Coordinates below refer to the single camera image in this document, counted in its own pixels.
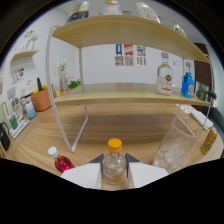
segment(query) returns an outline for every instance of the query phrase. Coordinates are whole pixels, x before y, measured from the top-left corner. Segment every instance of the liquor bottle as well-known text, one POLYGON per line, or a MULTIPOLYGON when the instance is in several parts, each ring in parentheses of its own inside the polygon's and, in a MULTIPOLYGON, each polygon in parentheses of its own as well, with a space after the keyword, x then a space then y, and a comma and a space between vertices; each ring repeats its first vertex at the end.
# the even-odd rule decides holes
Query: liquor bottle
POLYGON ((126 159, 120 154, 122 142, 120 139, 110 139, 108 149, 110 151, 103 160, 103 173, 105 179, 112 184, 123 181, 124 171, 126 169, 126 159))
POLYGON ((65 157, 58 154, 58 150, 55 147, 48 149, 49 155, 55 159, 55 167, 60 172, 63 173, 65 170, 75 168, 71 161, 65 157))
POLYGON ((187 98, 192 98, 194 94, 194 80, 191 74, 191 63, 186 62, 189 72, 186 72, 182 79, 181 95, 187 98))
POLYGON ((158 68, 156 93, 170 96, 172 92, 173 70, 168 65, 169 55, 161 53, 162 64, 158 68))

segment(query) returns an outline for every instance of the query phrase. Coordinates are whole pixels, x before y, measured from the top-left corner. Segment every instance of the pink bottle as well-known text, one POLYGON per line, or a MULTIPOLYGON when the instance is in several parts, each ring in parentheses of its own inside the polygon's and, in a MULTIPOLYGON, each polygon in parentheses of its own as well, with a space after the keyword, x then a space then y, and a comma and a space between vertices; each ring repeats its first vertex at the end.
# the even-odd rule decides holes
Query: pink bottle
POLYGON ((55 167, 60 173, 63 173, 65 170, 75 168, 71 161, 65 157, 58 154, 58 150, 55 147, 48 149, 49 155, 55 159, 55 167))

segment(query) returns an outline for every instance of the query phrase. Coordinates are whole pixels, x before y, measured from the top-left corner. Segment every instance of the drinking glass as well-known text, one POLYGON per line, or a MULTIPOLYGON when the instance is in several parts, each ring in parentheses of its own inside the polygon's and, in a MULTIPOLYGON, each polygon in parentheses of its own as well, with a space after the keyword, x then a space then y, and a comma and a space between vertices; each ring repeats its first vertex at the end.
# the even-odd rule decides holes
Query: drinking glass
POLYGON ((164 168, 169 174, 178 170, 191 154, 201 127, 188 117, 176 116, 163 137, 153 160, 153 166, 164 168))

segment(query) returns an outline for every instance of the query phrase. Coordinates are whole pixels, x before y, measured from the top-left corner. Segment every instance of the shelf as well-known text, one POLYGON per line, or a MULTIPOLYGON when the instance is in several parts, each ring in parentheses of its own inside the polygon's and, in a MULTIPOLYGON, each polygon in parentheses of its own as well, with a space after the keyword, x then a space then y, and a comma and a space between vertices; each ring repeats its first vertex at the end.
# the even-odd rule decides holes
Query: shelf
POLYGON ((103 15, 73 21, 57 28, 53 37, 77 48, 103 44, 144 45, 183 59, 209 63, 190 40, 165 25, 126 15, 103 15))
POLYGON ((38 52, 38 50, 23 51, 23 52, 16 53, 16 54, 14 54, 11 61, 14 61, 14 60, 17 60, 17 59, 20 59, 20 58, 32 57, 37 52, 38 52))
POLYGON ((99 103, 177 103, 209 106, 208 102, 181 96, 180 88, 173 88, 171 96, 155 93, 155 84, 103 83, 76 87, 57 97, 57 106, 99 103))

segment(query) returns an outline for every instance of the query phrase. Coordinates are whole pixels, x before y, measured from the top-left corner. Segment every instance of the bottle cap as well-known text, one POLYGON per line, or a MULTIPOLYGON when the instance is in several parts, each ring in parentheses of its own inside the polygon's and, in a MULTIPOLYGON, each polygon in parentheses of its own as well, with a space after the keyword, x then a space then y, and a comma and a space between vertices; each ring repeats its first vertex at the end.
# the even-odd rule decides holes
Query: bottle cap
POLYGON ((117 138, 110 139, 108 141, 108 149, 110 152, 120 152, 122 147, 122 141, 117 138))
POLYGON ((191 63, 190 62, 186 62, 186 66, 187 67, 191 67, 191 63))
POLYGON ((118 0, 106 0, 106 4, 118 4, 118 0))
POLYGON ((166 52, 162 52, 162 53, 161 53, 161 56, 162 56, 163 58, 169 58, 169 54, 166 53, 166 52))
POLYGON ((48 149, 48 154, 52 157, 55 158, 58 156, 58 150, 55 147, 51 147, 48 149))

